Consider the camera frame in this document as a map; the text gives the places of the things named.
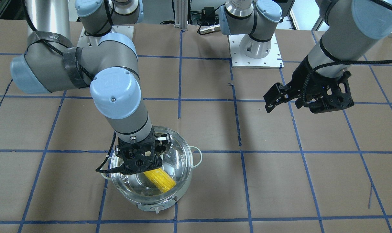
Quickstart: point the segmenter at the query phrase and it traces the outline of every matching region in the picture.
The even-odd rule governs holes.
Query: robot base
[[[240,50],[239,44],[243,37],[244,35],[229,36],[229,48],[233,68],[279,69],[284,67],[275,34],[273,34],[271,39],[272,47],[269,54],[262,59],[248,57]]]
[[[100,41],[101,37],[92,37],[90,40],[89,37],[85,36],[84,28],[81,30],[80,38],[78,39],[77,47],[86,48],[88,46],[98,46],[98,41]],[[133,40],[134,27],[133,26],[113,26],[113,32],[118,32],[128,36],[131,40]]]

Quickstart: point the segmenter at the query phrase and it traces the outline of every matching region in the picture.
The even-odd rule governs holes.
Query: metal pot
[[[156,134],[170,134],[172,137],[169,152],[162,155],[162,169],[176,182],[176,186],[163,193],[143,174],[123,175],[111,174],[111,180],[116,188],[130,202],[144,211],[160,210],[173,206],[186,192],[192,178],[192,169],[202,161],[193,166],[193,155],[190,146],[177,132],[166,127],[153,127]],[[118,167],[123,160],[112,156],[110,167]]]

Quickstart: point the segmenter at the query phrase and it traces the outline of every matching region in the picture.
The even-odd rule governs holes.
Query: pot handle
[[[190,147],[190,148],[195,148],[195,149],[199,152],[199,154],[200,154],[200,161],[199,161],[196,165],[193,165],[193,166],[192,166],[192,168],[195,168],[195,167],[199,166],[200,163],[202,162],[202,160],[203,160],[203,154],[202,154],[202,152],[200,151],[200,149],[197,148],[196,146],[189,146],[189,147]]]

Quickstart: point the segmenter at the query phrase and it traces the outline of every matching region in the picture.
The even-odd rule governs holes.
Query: tiled surface
[[[326,233],[389,233],[384,219],[343,219],[324,221]]]
[[[73,43],[81,28],[71,23]],[[285,67],[257,70],[231,69],[226,37],[195,30],[135,25],[153,125],[205,153],[184,197],[157,215],[94,171],[112,129],[88,89],[38,97],[7,88],[27,27],[0,20],[0,232],[391,232],[392,66],[350,68],[357,103],[345,114],[293,103],[267,114],[263,94],[291,80],[312,33],[277,30]],[[366,58],[392,58],[392,40]]]

